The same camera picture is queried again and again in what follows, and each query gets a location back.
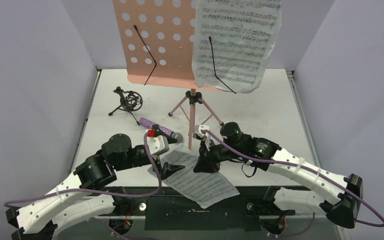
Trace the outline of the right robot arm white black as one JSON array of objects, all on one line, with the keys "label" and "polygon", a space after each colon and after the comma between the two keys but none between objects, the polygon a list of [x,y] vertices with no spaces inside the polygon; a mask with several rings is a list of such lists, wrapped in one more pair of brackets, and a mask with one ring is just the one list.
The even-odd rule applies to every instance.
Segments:
[{"label": "right robot arm white black", "polygon": [[222,126],[222,139],[209,133],[206,125],[197,125],[193,137],[200,140],[195,173],[217,173],[225,161],[277,174],[305,187],[292,190],[274,187],[264,196],[262,207],[270,215],[279,211],[325,214],[332,223],[353,229],[357,223],[363,179],[350,174],[330,173],[297,157],[279,144],[241,131],[236,122]]}]

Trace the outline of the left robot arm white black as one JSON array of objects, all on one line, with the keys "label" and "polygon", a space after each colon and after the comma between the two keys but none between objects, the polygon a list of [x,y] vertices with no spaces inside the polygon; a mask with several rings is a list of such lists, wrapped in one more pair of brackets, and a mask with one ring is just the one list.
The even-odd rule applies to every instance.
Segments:
[{"label": "left robot arm white black", "polygon": [[144,143],[137,146],[132,145],[126,134],[111,136],[46,195],[5,203],[7,222],[16,229],[11,238],[51,240],[63,230],[93,217],[113,212],[124,215],[133,195],[111,186],[117,179],[116,173],[151,165],[162,182],[183,168],[160,163],[160,155],[176,143],[175,137],[152,129],[144,134]]}]

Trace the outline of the purple glitter microphone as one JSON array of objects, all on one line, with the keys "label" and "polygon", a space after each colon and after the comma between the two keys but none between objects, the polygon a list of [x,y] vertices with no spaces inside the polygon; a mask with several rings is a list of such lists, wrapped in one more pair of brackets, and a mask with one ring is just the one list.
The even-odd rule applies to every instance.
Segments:
[{"label": "purple glitter microphone", "polygon": [[180,144],[184,141],[183,135],[179,132],[175,132],[165,126],[157,124],[147,118],[141,117],[138,120],[138,124],[147,129],[153,129],[159,131],[159,133],[167,138],[169,144]]}]

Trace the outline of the white sheet music paper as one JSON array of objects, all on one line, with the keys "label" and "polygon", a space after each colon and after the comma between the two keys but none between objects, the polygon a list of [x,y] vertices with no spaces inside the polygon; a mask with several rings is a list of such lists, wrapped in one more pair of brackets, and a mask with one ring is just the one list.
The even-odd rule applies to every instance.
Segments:
[{"label": "white sheet music paper", "polygon": [[259,88],[282,25],[280,0],[199,0],[192,72],[199,87]]},{"label": "white sheet music paper", "polygon": [[182,143],[160,157],[160,160],[163,163],[184,166],[162,183],[196,202],[202,209],[240,194],[220,172],[195,173],[193,169],[198,161],[198,154]]}]

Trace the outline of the pink perforated music stand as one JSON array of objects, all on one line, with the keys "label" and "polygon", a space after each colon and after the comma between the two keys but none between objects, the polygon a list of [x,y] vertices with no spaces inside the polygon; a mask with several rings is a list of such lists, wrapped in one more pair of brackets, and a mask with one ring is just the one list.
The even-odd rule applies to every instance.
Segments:
[{"label": "pink perforated music stand", "polygon": [[112,1],[127,79],[134,84],[201,87],[192,71],[196,0]]}]

